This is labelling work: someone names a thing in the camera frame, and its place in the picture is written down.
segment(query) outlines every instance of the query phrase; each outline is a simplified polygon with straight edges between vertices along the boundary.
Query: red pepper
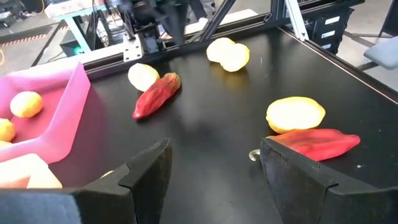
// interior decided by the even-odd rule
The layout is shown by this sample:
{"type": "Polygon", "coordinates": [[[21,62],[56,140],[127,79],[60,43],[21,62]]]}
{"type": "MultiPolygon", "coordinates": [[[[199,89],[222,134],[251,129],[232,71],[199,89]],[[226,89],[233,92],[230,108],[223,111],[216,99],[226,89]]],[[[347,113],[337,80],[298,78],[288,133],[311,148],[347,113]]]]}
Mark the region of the red pepper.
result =
{"type": "Polygon", "coordinates": [[[176,73],[167,73],[149,87],[137,100],[132,117],[140,119],[159,109],[180,88],[181,80],[176,73]]]}
{"type": "Polygon", "coordinates": [[[335,129],[296,130],[268,138],[314,161],[340,156],[358,145],[361,139],[335,129]]]}

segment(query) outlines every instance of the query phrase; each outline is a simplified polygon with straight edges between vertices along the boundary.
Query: black tabletop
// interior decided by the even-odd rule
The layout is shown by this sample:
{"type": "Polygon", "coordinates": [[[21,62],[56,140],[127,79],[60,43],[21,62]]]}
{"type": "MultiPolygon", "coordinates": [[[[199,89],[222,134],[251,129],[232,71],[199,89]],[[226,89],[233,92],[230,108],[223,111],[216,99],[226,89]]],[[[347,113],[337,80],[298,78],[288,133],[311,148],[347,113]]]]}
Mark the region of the black tabletop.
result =
{"type": "Polygon", "coordinates": [[[307,96],[326,109],[321,128],[362,139],[324,164],[376,187],[398,185],[395,103],[278,29],[238,42],[251,49],[251,59],[237,73],[210,63],[204,50],[153,65],[162,75],[177,72],[182,89],[140,122],[131,116],[140,93],[127,72],[93,82],[72,152],[51,165],[55,175],[79,187],[170,137],[172,176],[161,223],[282,223],[248,153],[275,134],[264,118],[270,103],[307,96]]]}

